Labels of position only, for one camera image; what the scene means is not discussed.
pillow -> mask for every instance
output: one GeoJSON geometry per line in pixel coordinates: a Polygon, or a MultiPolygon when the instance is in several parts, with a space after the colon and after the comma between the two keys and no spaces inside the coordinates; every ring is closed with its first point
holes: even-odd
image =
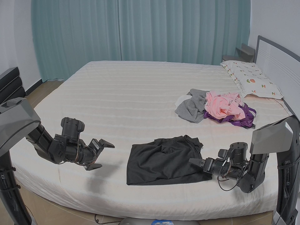
{"type": "Polygon", "coordinates": [[[243,98],[248,94],[261,98],[283,98],[279,88],[255,63],[229,60],[220,65],[230,74],[243,98]]]}

robotic arm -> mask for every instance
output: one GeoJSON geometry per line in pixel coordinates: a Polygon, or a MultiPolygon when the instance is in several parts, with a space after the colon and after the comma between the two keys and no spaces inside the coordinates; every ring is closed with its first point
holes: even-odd
{"type": "Polygon", "coordinates": [[[35,224],[25,208],[18,190],[20,186],[13,175],[15,168],[11,165],[9,149],[18,141],[25,137],[40,157],[52,163],[72,162],[88,171],[102,167],[95,161],[105,147],[114,148],[111,143],[94,138],[86,146],[79,138],[84,131],[84,123],[73,118],[63,118],[62,134],[55,134],[52,138],[25,98],[1,104],[0,118],[0,197],[17,225],[35,224]]]}
{"type": "Polygon", "coordinates": [[[228,179],[236,179],[235,186],[250,193],[264,181],[269,153],[276,152],[278,198],[272,225],[293,225],[298,213],[295,207],[300,183],[299,133],[300,124],[293,115],[253,131],[249,161],[245,142],[233,143],[228,150],[220,149],[217,159],[190,158],[189,161],[203,171],[217,175],[219,185],[228,179]]]}

floor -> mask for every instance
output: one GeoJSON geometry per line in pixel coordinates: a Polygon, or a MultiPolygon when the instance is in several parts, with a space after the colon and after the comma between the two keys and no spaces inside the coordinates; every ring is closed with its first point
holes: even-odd
{"type": "MultiPolygon", "coordinates": [[[[28,101],[35,107],[47,95],[58,88],[62,81],[47,81],[35,89],[28,97],[28,101]]],[[[30,209],[36,219],[38,225],[90,225],[96,224],[94,221],[95,214],[82,212],[75,209],[67,208],[58,205],[52,201],[42,198],[31,191],[27,190],[21,184],[21,196],[25,205],[30,209]]],[[[264,212],[260,214],[220,218],[211,220],[198,221],[200,225],[270,225],[272,221],[273,212],[264,212]]],[[[99,223],[121,221],[121,218],[97,215],[96,219],[99,223]]],[[[0,224],[13,225],[13,221],[9,217],[4,205],[0,202],[0,224]]]]}

blue sticker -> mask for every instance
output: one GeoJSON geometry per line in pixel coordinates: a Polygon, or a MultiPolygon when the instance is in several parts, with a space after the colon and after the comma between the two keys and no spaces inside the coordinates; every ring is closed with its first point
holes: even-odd
{"type": "Polygon", "coordinates": [[[174,225],[170,220],[154,220],[151,225],[174,225]]]}

folded black shirt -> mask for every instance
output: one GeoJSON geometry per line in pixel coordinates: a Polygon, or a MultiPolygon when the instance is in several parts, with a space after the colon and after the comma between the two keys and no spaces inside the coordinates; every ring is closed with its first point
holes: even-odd
{"type": "Polygon", "coordinates": [[[188,161],[190,158],[202,158],[202,147],[198,138],[190,138],[188,135],[132,145],[127,163],[127,185],[166,185],[211,180],[211,174],[188,161]]]}

